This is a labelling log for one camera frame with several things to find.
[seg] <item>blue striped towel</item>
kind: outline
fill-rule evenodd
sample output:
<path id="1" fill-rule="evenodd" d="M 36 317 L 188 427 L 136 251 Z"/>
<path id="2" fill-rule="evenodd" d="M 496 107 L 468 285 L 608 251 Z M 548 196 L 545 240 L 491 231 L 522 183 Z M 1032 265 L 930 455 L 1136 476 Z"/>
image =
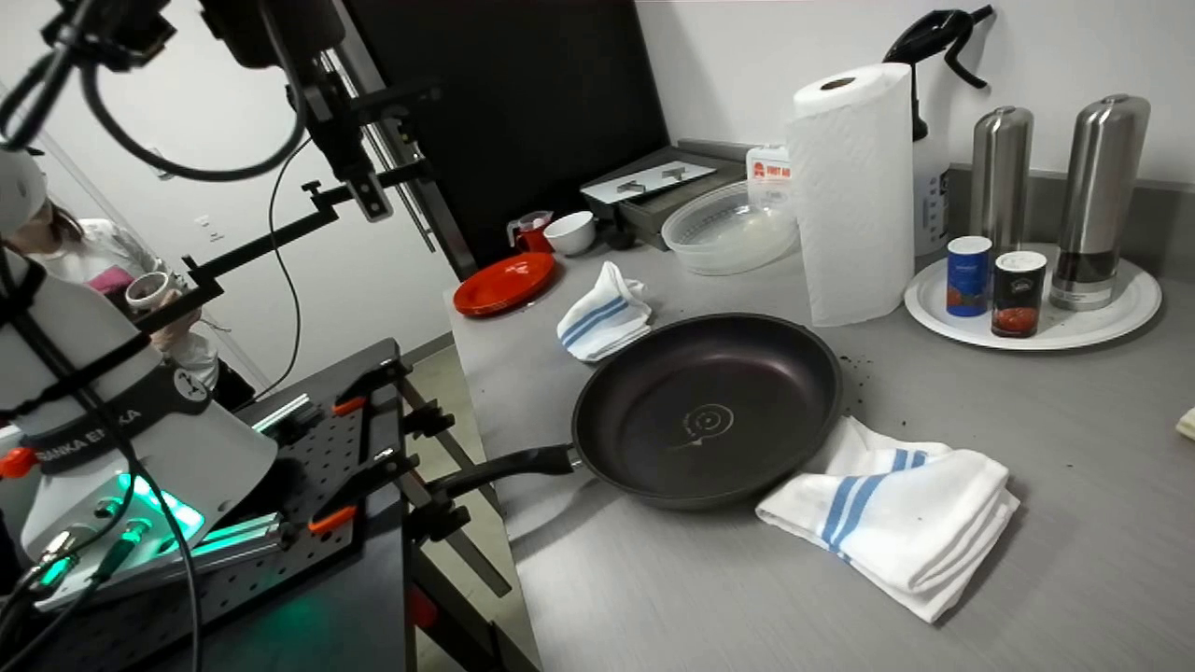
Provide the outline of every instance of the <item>blue striped towel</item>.
<path id="1" fill-rule="evenodd" d="M 826 469 L 799 475 L 756 510 L 865 575 L 935 622 L 989 557 L 1019 499 L 1007 469 L 979 453 L 894 440 L 843 419 Z"/>
<path id="2" fill-rule="evenodd" d="M 641 289 L 604 261 L 597 285 L 562 317 L 558 338 L 584 363 L 603 363 L 649 333 Z"/>

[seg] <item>round tray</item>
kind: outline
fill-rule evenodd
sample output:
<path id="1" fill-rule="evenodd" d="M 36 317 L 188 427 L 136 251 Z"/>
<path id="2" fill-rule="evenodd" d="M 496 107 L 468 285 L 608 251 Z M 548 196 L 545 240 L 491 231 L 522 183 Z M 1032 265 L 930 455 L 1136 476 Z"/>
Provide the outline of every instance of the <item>round tray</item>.
<path id="1" fill-rule="evenodd" d="M 995 312 L 954 317 L 944 312 L 944 256 L 925 265 L 903 292 L 903 310 L 923 320 L 923 327 L 995 350 L 1081 350 L 1122 338 L 1160 310 L 1160 289 L 1150 272 L 1133 261 L 1118 261 L 1114 270 L 1114 301 L 1098 310 L 1063 310 L 1047 299 L 1043 327 L 1032 338 L 995 337 Z"/>

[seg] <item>frying pan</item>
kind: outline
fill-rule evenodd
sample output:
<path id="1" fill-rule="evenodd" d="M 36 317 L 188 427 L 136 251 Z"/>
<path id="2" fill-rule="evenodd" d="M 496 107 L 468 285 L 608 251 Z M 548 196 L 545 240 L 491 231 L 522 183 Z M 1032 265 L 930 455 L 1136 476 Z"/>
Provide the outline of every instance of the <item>frying pan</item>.
<path id="1" fill-rule="evenodd" d="M 572 445 L 442 476 L 443 496 L 585 462 L 655 508 L 728 508 L 799 469 L 842 419 L 843 372 L 807 327 L 758 312 L 677 320 L 604 363 L 572 412 Z"/>

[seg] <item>cord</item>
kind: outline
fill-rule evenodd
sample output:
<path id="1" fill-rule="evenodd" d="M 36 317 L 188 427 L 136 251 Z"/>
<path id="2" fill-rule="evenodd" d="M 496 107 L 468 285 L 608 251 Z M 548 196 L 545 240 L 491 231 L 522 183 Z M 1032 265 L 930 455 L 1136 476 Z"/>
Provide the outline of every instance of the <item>cord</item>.
<path id="1" fill-rule="evenodd" d="M 50 107 L 60 102 L 66 78 L 71 78 L 71 68 L 80 62 L 82 56 L 82 42 L 86 42 L 86 28 L 95 23 L 95 14 L 102 11 L 106 4 L 102 0 L 82 0 L 76 6 L 76 14 L 63 23 L 60 28 L 60 45 L 53 52 L 46 52 L 14 87 L 14 92 L 0 103 L 0 149 L 26 149 L 34 142 L 34 134 L 46 127 L 50 119 Z M 18 112 L 26 103 L 26 97 L 36 88 L 26 119 L 9 131 L 9 119 L 10 112 Z"/>
<path id="2" fill-rule="evenodd" d="M 106 552 L 102 567 L 95 572 L 95 577 L 86 582 L 86 588 L 80 592 L 76 606 L 66 606 L 66 613 L 60 613 L 50 628 L 36 630 L 36 637 L 30 637 L 18 653 L 10 653 L 4 662 L 4 669 L 18 669 L 30 653 L 36 653 L 76 613 L 82 613 L 82 606 L 120 572 L 120 565 L 143 544 L 132 539 L 115 539 L 115 544 Z"/>
<path id="3" fill-rule="evenodd" d="M 136 486 L 124 489 L 111 518 L 106 518 L 102 530 L 95 530 L 86 542 L 56 552 L 56 557 L 50 557 L 50 559 L 36 559 L 36 567 L 30 567 L 30 572 L 9 588 L 9 602 L 4 602 L 4 610 L 0 610 L 0 643 L 9 643 L 10 617 L 18 613 L 18 606 L 24 606 L 24 596 L 30 592 L 30 586 L 34 586 L 53 565 L 60 565 L 60 559 L 66 559 L 66 557 L 80 557 L 80 552 L 86 552 L 89 544 L 96 544 L 102 539 L 109 539 L 109 535 L 115 530 L 115 521 L 128 516 L 132 499 L 136 499 Z"/>
<path id="4" fill-rule="evenodd" d="M 4 285 L 9 295 L 14 292 L 14 280 L 10 280 L 10 270 L 9 270 L 9 252 L 4 252 L 4 251 L 0 251 L 0 285 Z M 66 353 L 41 333 L 41 326 L 36 326 L 30 312 L 14 312 L 10 320 L 24 327 L 24 338 L 30 343 L 30 350 L 34 350 L 60 379 L 80 372 L 80 368 L 66 363 Z M 96 419 L 102 428 L 115 440 L 115 448 L 120 448 L 120 455 L 128 460 L 132 475 L 150 486 L 150 493 L 152 493 L 152 499 L 156 499 L 156 508 L 160 508 L 160 516 L 165 516 L 165 521 L 168 521 L 168 530 L 171 530 L 171 539 L 177 539 L 177 544 L 178 544 L 183 572 L 188 572 L 188 596 L 192 596 L 192 669 L 203 672 L 203 602 L 198 602 L 198 572 L 194 572 L 194 557 L 192 557 L 188 535 L 183 535 L 177 510 L 168 508 L 156 476 L 145 469 L 145 462 L 143 462 L 137 453 L 132 448 L 132 437 L 109 419 L 102 396 L 96 396 L 89 386 L 80 386 L 71 396 L 76 396 L 76 403 L 80 403 L 89 419 Z M 89 582 L 89 588 L 82 588 L 80 602 L 76 602 L 66 613 L 60 613 L 60 620 L 50 622 L 50 628 L 60 628 L 66 617 L 76 617 L 76 613 L 89 602 L 89 592 L 102 588 L 102 582 L 106 582 L 106 577 L 96 575 L 96 577 Z"/>
<path id="5" fill-rule="evenodd" d="M 96 117 L 96 122 L 111 134 L 115 145 L 124 145 L 128 153 L 136 153 L 137 162 L 152 163 L 156 172 L 168 175 L 183 175 L 183 180 L 198 180 L 198 183 L 238 183 L 238 180 L 254 180 L 272 172 L 277 163 L 283 163 L 302 139 L 302 117 L 297 117 L 297 127 L 289 134 L 289 142 L 280 149 L 272 149 L 265 162 L 246 163 L 246 167 L 192 167 L 192 163 L 177 163 L 152 149 L 145 149 L 143 142 L 136 142 L 120 119 L 109 112 L 106 97 L 102 97 L 102 68 L 96 62 L 82 62 L 82 97 L 86 107 Z"/>
<path id="6" fill-rule="evenodd" d="M 308 145 L 310 145 L 310 139 L 300 142 L 300 149 L 283 162 L 283 167 L 280 167 L 277 180 L 272 180 L 270 205 L 265 205 L 270 231 L 277 231 L 277 220 L 272 220 L 277 190 L 283 188 L 283 175 L 289 175 L 292 162 L 297 162 Z M 289 270 L 289 261 L 283 261 L 283 251 L 272 251 L 272 256 L 277 256 L 277 265 L 280 265 L 280 272 L 283 272 L 283 280 L 289 280 L 289 292 L 292 292 L 297 327 L 292 327 L 292 357 L 289 357 L 283 372 L 280 372 L 272 386 L 265 386 L 258 401 L 265 401 L 270 392 L 277 392 L 277 387 L 297 372 L 297 363 L 300 363 L 300 350 L 302 350 L 302 299 L 300 299 L 297 277 L 292 277 L 292 270 Z"/>

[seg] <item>white container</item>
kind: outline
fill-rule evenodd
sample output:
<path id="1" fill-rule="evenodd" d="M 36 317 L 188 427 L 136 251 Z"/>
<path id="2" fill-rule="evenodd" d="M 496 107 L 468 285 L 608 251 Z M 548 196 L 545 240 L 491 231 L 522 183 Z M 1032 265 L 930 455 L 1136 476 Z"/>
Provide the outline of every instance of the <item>white container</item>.
<path id="1" fill-rule="evenodd" d="M 584 252 L 593 245 L 593 214 L 578 210 L 545 228 L 545 240 L 558 252 Z"/>
<path id="2" fill-rule="evenodd" d="M 725 277 L 788 256 L 797 216 L 786 201 L 751 205 L 748 183 L 728 183 L 677 210 L 661 240 L 684 270 Z"/>
<path id="3" fill-rule="evenodd" d="M 911 71 L 858 68 L 792 97 L 792 210 L 813 327 L 885 317 L 915 272 Z"/>

